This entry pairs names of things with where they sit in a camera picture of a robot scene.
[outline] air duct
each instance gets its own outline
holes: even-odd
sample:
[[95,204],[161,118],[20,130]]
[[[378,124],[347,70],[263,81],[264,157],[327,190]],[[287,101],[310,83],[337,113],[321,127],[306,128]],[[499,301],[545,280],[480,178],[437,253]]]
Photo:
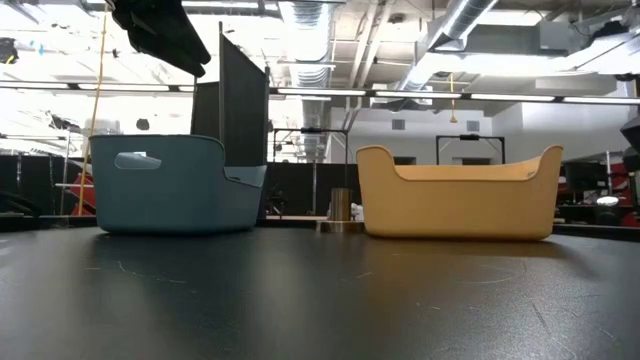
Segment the air duct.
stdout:
[[[331,34],[332,4],[319,2],[280,2],[282,20],[291,36],[289,53],[305,64],[323,63],[329,55],[329,37]],[[292,86],[326,88],[329,86],[330,68],[320,66],[290,67]],[[329,114],[325,102],[302,101],[302,127],[327,128]],[[308,158],[315,156],[312,144],[316,139],[305,139],[305,153]]]
[[453,0],[447,12],[435,20],[440,24],[427,38],[427,53],[409,71],[398,85],[398,90],[420,91],[429,78],[438,71],[439,57],[433,49],[452,40],[463,39],[476,27],[480,16],[491,10],[498,0]]

